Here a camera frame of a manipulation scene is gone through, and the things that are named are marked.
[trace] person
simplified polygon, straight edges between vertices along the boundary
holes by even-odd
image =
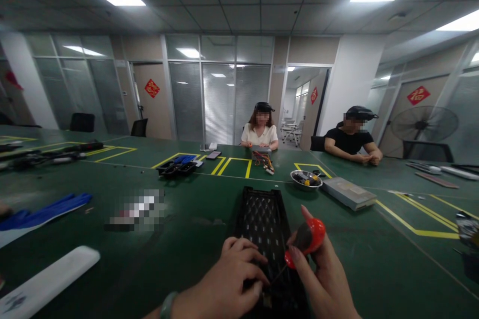
[[[361,127],[378,115],[363,106],[353,106],[344,114],[344,121],[325,135],[324,149],[334,156],[358,163],[378,165],[383,159],[381,150],[376,146],[372,136]],[[364,147],[366,155],[358,151]]]
[[[278,148],[278,134],[271,118],[271,112],[274,112],[274,110],[268,102],[258,102],[256,104],[253,115],[244,126],[241,146],[269,147],[272,151]]]
[[[305,220],[313,217],[305,206],[301,206],[301,213]],[[300,250],[291,246],[295,236],[296,232],[287,244],[315,317],[360,319],[343,266],[327,234],[321,247],[311,253],[316,263],[315,272]],[[251,260],[267,263],[267,258],[259,253],[258,247],[247,239],[228,238],[223,244],[220,259],[198,284],[178,295],[168,295],[163,305],[144,319],[242,317],[256,305],[263,287],[269,286],[266,275],[258,266],[250,263]],[[254,280],[254,284],[243,291],[246,279]]]

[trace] metal bowl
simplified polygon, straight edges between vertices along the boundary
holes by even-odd
[[[291,176],[291,179],[294,182],[294,185],[305,192],[314,192],[323,185],[323,181],[319,177],[318,177],[319,185],[317,186],[307,186],[305,184],[302,184],[298,182],[296,179],[294,179],[293,175],[295,173],[302,173],[303,175],[307,176],[310,180],[314,180],[313,176],[315,176],[315,174],[308,171],[301,171],[301,170],[296,170],[289,174]]]

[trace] hair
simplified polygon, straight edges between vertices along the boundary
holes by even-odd
[[[248,123],[251,124],[251,129],[254,129],[256,126],[258,126],[258,122],[256,121],[256,115],[258,114],[258,110],[254,110],[253,114],[251,115],[251,118],[249,119]],[[266,126],[272,127],[274,125],[273,119],[271,118],[271,111],[269,112],[269,120],[266,123]]]

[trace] white blouse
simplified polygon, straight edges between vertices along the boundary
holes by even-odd
[[[258,137],[258,135],[256,134],[256,129],[251,130],[251,124],[247,123],[244,126],[243,134],[241,135],[241,140],[243,142],[250,141],[254,146],[259,146],[262,143],[270,145],[271,142],[278,141],[276,126],[275,125],[271,127],[265,126],[263,134]]]

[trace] white pillar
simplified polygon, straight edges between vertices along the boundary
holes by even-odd
[[[22,95],[35,123],[58,130],[25,36],[19,32],[2,32],[0,42],[17,82],[23,87]]]
[[[329,76],[317,136],[343,120],[352,106],[365,106],[383,53],[385,35],[344,35]]]

